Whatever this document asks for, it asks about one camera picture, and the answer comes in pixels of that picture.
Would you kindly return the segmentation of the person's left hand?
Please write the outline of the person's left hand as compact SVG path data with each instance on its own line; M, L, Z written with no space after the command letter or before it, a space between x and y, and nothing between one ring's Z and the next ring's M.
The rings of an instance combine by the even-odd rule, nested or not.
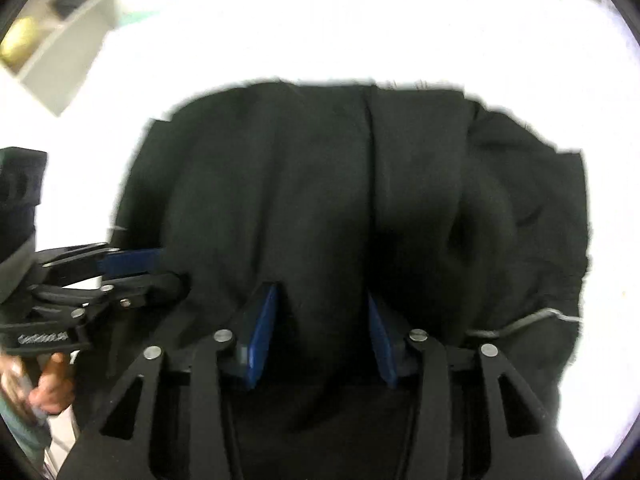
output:
M1 397L12 412L25 422L35 422L36 413L58 416L75 400L70 356L53 353L29 391L21 385L27 378L24 362L18 356L1 356Z

